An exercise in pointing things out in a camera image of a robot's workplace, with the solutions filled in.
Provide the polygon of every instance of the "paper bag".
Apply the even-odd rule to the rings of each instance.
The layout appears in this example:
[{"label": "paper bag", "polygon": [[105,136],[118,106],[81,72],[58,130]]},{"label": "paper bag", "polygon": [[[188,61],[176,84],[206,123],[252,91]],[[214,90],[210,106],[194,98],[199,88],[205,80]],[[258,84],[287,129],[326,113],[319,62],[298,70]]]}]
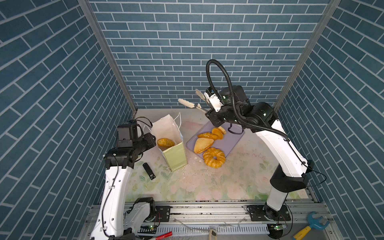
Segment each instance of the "paper bag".
[{"label": "paper bag", "polygon": [[[180,125],[175,122],[180,118]],[[166,159],[170,170],[173,172],[187,164],[187,156],[185,155],[183,135],[180,132],[181,114],[173,119],[171,115],[167,115],[153,123],[151,134],[156,137],[156,141],[160,138],[168,138],[175,142],[175,146],[162,151],[156,143],[157,148],[161,151]]]}]

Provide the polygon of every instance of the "brick wallpaper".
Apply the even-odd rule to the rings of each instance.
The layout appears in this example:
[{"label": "brick wallpaper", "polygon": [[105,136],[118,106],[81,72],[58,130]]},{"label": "brick wallpaper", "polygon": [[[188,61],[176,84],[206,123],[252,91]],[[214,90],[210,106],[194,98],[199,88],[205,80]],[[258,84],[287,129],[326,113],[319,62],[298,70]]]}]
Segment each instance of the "brick wallpaper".
[{"label": "brick wallpaper", "polygon": [[328,176],[315,190],[345,239],[383,239],[383,12],[381,0],[342,0],[279,110]]},{"label": "brick wallpaper", "polygon": [[[273,104],[329,0],[138,0],[91,5],[139,108],[195,103],[219,60],[253,103]],[[212,67],[215,86],[227,85]]]},{"label": "brick wallpaper", "polygon": [[0,239],[76,239],[131,110],[77,0],[0,2]]}]

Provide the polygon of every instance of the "purple tray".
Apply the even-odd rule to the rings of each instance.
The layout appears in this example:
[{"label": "purple tray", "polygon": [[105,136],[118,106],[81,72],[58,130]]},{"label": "purple tray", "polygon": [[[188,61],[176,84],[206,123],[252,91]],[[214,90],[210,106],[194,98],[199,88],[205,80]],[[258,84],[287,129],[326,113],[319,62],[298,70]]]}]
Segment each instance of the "purple tray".
[{"label": "purple tray", "polygon": [[[214,144],[212,145],[212,147],[214,148],[218,148],[220,149],[221,151],[224,152],[224,155],[225,157],[227,157],[232,149],[235,147],[235,145],[238,143],[238,141],[240,140],[240,138],[244,135],[245,132],[243,132],[242,134],[233,134],[233,133],[230,133],[228,131],[228,128],[230,126],[230,123],[228,122],[225,122],[223,123],[223,125],[221,125],[226,131],[227,131],[227,134],[224,135],[224,138],[222,140],[216,140],[214,142]],[[189,150],[191,150],[193,153],[193,149],[195,148],[195,142],[196,140],[198,139],[197,135],[199,134],[202,134],[202,133],[205,133],[205,132],[211,132],[212,129],[214,128],[215,126],[212,125],[211,122],[208,122],[206,125],[204,125],[204,127],[202,127],[188,142],[187,142],[187,148]],[[241,132],[242,131],[242,128],[240,125],[237,125],[237,124],[233,124],[232,125],[232,128],[231,128],[231,131],[232,132]],[[203,153],[199,153],[199,154],[196,154],[198,157],[200,157],[201,159],[203,159]]]}]

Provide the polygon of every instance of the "pastry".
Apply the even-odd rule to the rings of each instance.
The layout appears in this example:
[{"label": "pastry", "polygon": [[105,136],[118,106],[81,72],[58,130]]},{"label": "pastry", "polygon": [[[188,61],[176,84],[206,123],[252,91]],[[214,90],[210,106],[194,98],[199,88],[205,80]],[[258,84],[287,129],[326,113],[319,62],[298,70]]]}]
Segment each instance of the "pastry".
[{"label": "pastry", "polygon": [[160,138],[157,141],[157,144],[159,145],[159,147],[173,147],[173,146],[175,146],[175,143],[168,138]]},{"label": "pastry", "polygon": [[205,138],[210,138],[210,139],[213,139],[213,140],[217,140],[218,139],[218,136],[216,134],[213,134],[213,133],[210,133],[210,132],[199,134],[198,137],[205,137]]},{"label": "pastry", "polygon": [[210,148],[215,140],[210,139],[210,138],[205,138],[205,137],[200,137],[196,140],[195,147],[194,147],[194,152],[195,153],[202,153],[208,148]]},{"label": "pastry", "polygon": [[212,129],[212,133],[218,136],[217,139],[223,139],[224,137],[223,133],[218,128]]},{"label": "pastry", "polygon": [[225,155],[220,149],[210,147],[203,154],[204,162],[209,167],[219,168],[225,163]]},{"label": "pastry", "polygon": [[218,129],[223,133],[223,134],[227,134],[227,131],[222,127],[218,127]]}]

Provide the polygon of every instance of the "floral tablecloth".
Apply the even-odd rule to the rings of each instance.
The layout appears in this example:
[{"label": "floral tablecloth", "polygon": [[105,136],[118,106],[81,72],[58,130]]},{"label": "floral tablecloth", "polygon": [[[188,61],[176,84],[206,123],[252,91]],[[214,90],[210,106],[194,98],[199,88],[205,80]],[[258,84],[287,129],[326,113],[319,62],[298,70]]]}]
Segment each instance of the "floral tablecloth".
[{"label": "floral tablecloth", "polygon": [[[196,109],[141,109],[137,116],[152,121],[171,114],[182,114],[180,128],[184,144],[208,121]],[[135,164],[127,185],[126,202],[139,197],[153,197],[156,201],[191,200],[266,200],[269,182],[278,162],[268,147],[246,129],[246,133],[227,156],[221,168],[208,167],[196,154],[185,148],[188,164],[171,172],[160,150],[152,148]],[[142,167],[147,162],[156,178],[150,180]],[[288,194],[290,199],[308,198],[304,189]]]}]

